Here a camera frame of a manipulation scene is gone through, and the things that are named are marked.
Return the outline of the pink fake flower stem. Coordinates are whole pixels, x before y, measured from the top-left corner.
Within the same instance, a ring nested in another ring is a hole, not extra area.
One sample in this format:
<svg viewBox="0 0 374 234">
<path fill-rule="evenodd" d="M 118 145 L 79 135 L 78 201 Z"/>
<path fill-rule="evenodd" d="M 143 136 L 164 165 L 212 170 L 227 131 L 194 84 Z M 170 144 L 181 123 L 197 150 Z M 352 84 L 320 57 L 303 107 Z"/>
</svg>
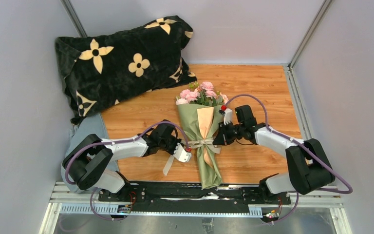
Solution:
<svg viewBox="0 0 374 234">
<path fill-rule="evenodd" d="M 225 94 L 220 94 L 219 97 L 223 101 L 223 104 L 226 104 L 229 101 L 227 95 L 225 95 Z"/>
<path fill-rule="evenodd" d="M 198 91 L 201 95 L 197 101 L 191 104 L 198 104 L 208 107 L 215 107 L 223 104 L 223 101 L 219 97 L 221 92 L 216 91 L 214 89 L 214 85 L 209 81 L 203 81 L 202 83 L 198 83 L 197 81 L 192 82 L 188 85 L 188 87 L 189 90 Z"/>
<path fill-rule="evenodd" d="M 189 89 L 183 90 L 177 97 L 176 97 L 176 105 L 182 104 L 190 104 L 197 101 L 200 97 L 200 93 L 198 91 L 191 91 Z"/>
</svg>

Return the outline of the green and peach wrapping paper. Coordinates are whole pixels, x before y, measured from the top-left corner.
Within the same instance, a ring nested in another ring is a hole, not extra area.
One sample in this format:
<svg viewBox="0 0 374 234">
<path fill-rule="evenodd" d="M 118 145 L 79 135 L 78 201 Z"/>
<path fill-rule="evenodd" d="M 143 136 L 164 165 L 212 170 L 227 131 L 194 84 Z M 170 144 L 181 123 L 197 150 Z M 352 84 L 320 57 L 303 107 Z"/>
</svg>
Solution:
<svg viewBox="0 0 374 234">
<path fill-rule="evenodd" d="M 198 104 L 178 105 L 182 129 L 187 135 L 189 147 L 196 150 L 202 189 L 219 186 L 222 176 L 216 161 L 220 146 L 213 145 L 218 125 L 223 121 L 219 113 L 221 105 L 208 107 Z"/>
</svg>

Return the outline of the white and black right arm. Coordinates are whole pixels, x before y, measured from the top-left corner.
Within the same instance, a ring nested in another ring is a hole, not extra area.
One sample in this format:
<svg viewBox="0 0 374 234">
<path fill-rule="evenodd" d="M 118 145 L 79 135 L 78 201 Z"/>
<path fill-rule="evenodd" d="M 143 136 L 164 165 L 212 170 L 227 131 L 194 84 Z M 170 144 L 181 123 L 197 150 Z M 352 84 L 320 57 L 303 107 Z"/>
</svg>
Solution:
<svg viewBox="0 0 374 234">
<path fill-rule="evenodd" d="M 284 192 L 306 195 L 334 182 L 335 176 L 329 171 L 331 165 L 318 140 L 292 138 L 263 122 L 257 123 L 248 105 L 239 106 L 234 111 L 223 105 L 219 112 L 224 119 L 219 123 L 214 146 L 230 145 L 243 138 L 286 159 L 287 173 L 274 174 L 259 182 L 258 192 L 262 202 L 272 203 L 278 194 Z"/>
</svg>

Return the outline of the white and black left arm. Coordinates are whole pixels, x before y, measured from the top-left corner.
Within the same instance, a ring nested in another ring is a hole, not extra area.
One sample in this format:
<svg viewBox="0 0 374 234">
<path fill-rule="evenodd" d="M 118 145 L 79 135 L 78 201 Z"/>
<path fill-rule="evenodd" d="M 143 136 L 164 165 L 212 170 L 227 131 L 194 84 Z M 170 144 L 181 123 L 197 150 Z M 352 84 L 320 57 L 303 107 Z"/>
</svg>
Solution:
<svg viewBox="0 0 374 234">
<path fill-rule="evenodd" d="M 125 201 L 130 195 L 128 181 L 121 172 L 109 168 L 112 162 L 147 157 L 158 151 L 167 152 L 170 160 L 188 162 L 191 148 L 187 141 L 182 128 L 168 120 L 155 123 L 129 138 L 106 139 L 89 134 L 64 158 L 65 182 L 76 186 L 78 191 L 104 189 L 117 201 Z"/>
</svg>

